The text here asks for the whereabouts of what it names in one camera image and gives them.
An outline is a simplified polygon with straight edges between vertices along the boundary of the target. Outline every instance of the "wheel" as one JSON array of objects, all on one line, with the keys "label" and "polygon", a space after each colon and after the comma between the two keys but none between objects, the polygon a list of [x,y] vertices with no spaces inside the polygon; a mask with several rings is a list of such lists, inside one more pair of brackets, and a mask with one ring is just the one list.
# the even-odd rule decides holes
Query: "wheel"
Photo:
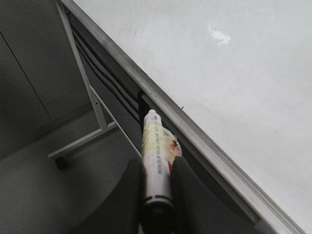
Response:
[{"label": "wheel", "polygon": [[68,162],[63,157],[55,159],[55,164],[59,170],[65,170],[68,167]]}]

